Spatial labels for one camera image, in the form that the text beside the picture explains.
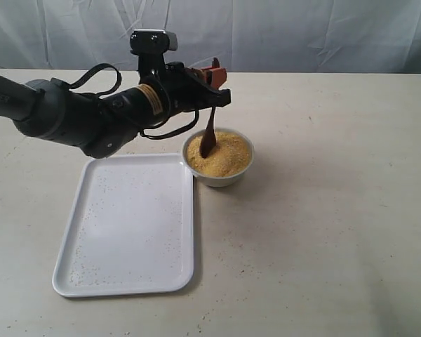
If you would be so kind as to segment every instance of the bowl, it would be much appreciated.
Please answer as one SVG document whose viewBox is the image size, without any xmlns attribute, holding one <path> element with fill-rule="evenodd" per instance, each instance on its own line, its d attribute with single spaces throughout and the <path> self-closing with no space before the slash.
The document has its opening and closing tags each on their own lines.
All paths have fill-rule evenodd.
<svg viewBox="0 0 421 337">
<path fill-rule="evenodd" d="M 184 165 L 192 172 L 193 176 L 200 181 L 201 183 L 203 183 L 204 185 L 207 185 L 209 187 L 226 187 L 229 186 L 231 184 L 234 184 L 236 181 L 240 180 L 245 172 L 247 172 L 247 170 L 251 167 L 251 164 L 253 163 L 254 160 L 254 146 L 252 144 L 252 142 L 248 139 L 248 137 L 246 137 L 244 134 L 232 130 L 230 128 L 215 128 L 215 131 L 221 131 L 221 132 L 227 132 L 227 133 L 234 133 L 238 136 L 241 136 L 245 141 L 246 144 L 248 145 L 248 149 L 250 151 L 250 162 L 248 163 L 248 165 L 240 172 L 232 175 L 232 176 L 227 176 L 227 177 L 212 177 L 212 176 L 207 176 L 205 174 L 202 174 L 198 171 L 195 171 L 187 162 L 187 148 L 189 147 L 190 142 L 192 141 L 192 139 L 194 139 L 195 137 L 201 136 L 204 134 L 205 130 L 200 130 L 196 133 L 191 134 L 182 144 L 182 151 L 181 151 L 181 156 L 182 156 L 182 161 L 184 162 Z"/>
</svg>

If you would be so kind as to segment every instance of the robotic arm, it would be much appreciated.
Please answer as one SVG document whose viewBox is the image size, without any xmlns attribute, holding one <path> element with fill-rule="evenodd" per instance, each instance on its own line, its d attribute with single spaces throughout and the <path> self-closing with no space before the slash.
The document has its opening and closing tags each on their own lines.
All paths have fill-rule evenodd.
<svg viewBox="0 0 421 337">
<path fill-rule="evenodd" d="M 22 85 L 0 76 L 0 116 L 12 119 L 26 136 L 79 147 L 97 159 L 113 155 L 137 135 L 153 140 L 179 135 L 195 126 L 199 110 L 230 104 L 231 93 L 229 89 L 219 90 L 227 73 L 217 59 L 203 69 L 187 68 L 181 62 L 166 64 L 163 54 L 177 48 L 174 33 L 135 30 L 131 53 L 138 56 L 140 81 L 138 86 L 119 93 L 114 92 L 121 83 L 120 72 L 106 63 L 95 66 L 73 84 L 53 78 Z M 102 93 L 72 91 L 106 68 L 117 73 L 111 89 Z M 145 133 L 181 112 L 194 112 L 194 120 L 164 135 Z"/>
</svg>

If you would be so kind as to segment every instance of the plastic tray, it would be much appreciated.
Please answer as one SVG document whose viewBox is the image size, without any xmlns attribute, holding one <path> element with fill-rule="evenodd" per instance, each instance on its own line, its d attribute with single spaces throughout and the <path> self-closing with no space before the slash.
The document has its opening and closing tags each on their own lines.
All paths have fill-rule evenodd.
<svg viewBox="0 0 421 337">
<path fill-rule="evenodd" d="M 179 154 L 92 160 L 53 273 L 62 296 L 176 291 L 193 274 L 193 180 Z"/>
</svg>

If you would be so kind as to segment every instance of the white table surface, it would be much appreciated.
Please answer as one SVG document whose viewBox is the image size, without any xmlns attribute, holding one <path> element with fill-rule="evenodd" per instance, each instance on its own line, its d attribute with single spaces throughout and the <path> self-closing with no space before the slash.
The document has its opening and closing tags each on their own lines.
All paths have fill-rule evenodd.
<svg viewBox="0 0 421 337">
<path fill-rule="evenodd" d="M 0 71 L 19 82 L 82 73 Z M 89 158 L 0 118 L 0 336 L 421 337 L 421 75 L 230 74 L 227 87 L 233 103 L 215 123 L 245 133 L 255 163 L 233 187 L 197 185 L 196 272 L 171 295 L 54 292 Z M 120 153 L 177 152 L 184 138 L 136 138 Z"/>
</svg>

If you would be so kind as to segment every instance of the yellow granular food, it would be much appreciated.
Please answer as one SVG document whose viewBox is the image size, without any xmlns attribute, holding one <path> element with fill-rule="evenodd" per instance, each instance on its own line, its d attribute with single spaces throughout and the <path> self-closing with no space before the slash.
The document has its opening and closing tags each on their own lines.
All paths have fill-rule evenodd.
<svg viewBox="0 0 421 337">
<path fill-rule="evenodd" d="M 217 145 L 207 158 L 199 154 L 203 136 L 192 139 L 187 148 L 187 162 L 197 172 L 211 177 L 228 177 L 242 171 L 250 163 L 246 141 L 235 133 L 216 131 Z"/>
</svg>

